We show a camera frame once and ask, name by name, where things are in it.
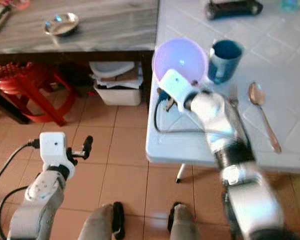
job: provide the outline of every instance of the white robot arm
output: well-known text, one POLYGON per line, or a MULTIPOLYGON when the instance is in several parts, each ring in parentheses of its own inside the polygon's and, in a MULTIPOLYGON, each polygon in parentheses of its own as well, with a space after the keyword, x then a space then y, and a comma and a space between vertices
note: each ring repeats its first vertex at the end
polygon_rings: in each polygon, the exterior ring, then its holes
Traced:
POLYGON ((43 172, 26 189, 23 203, 10 222, 8 239, 49 239, 55 213, 64 200, 66 180, 75 173, 78 161, 74 157, 87 159, 92 142, 93 138, 88 136, 83 150, 72 152, 63 132, 40 134, 43 172))
POLYGON ((224 210, 232 232, 252 240, 260 231, 283 230, 283 212, 256 165, 236 105, 218 93, 200 92, 173 69, 167 71, 159 86, 176 101, 181 112, 195 113, 204 128, 221 171, 224 210))

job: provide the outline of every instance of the marble countertop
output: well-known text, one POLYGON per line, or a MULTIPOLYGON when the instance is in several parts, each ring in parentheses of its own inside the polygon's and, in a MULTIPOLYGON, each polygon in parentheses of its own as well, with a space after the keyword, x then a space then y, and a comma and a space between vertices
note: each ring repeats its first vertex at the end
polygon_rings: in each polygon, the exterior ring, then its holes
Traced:
POLYGON ((157 0, 32 0, 14 10, 0 31, 0 54, 154 50, 157 0), (74 13, 78 29, 51 37, 44 23, 74 13))
MULTIPOLYGON (((161 0, 156 46, 172 38, 196 41, 207 53, 213 42, 232 39, 245 51, 233 78, 221 85, 208 84, 229 95, 238 85, 239 112, 251 139, 257 163, 267 170, 300 172, 300 11, 285 12, 280 0, 260 0, 258 16, 208 21, 203 13, 208 0, 161 0), (248 87, 258 82, 265 91, 264 111, 282 146, 282 154, 271 148, 262 115, 248 100, 248 87)), ((146 153, 151 162, 216 166, 202 133, 159 134, 153 124, 158 84, 152 79, 146 153)), ((161 129, 191 129, 195 124, 173 106, 169 113, 159 108, 161 129)))

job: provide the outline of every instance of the white lid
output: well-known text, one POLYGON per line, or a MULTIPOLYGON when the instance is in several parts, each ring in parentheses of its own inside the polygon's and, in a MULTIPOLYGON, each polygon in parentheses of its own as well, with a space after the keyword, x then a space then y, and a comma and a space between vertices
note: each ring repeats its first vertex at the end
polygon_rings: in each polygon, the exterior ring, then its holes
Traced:
POLYGON ((133 61, 91 61, 92 72, 100 78, 112 78, 133 69, 133 61))

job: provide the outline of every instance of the purple bowl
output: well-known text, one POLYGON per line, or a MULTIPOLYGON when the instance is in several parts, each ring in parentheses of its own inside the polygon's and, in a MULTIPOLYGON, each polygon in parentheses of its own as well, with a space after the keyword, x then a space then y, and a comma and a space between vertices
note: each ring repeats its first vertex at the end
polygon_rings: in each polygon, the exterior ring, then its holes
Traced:
POLYGON ((202 85, 208 72, 208 57, 194 41, 181 37, 161 44, 152 58, 152 69, 160 81, 169 69, 174 69, 190 83, 202 85))

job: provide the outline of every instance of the metal bowl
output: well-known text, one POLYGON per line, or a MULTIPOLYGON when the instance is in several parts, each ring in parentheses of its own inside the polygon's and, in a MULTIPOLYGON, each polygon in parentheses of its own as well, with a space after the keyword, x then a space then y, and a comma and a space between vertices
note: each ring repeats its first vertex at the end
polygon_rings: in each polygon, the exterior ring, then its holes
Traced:
POLYGON ((67 36, 77 28, 78 24, 77 15, 70 12, 58 14, 44 23, 44 31, 53 36, 67 36))

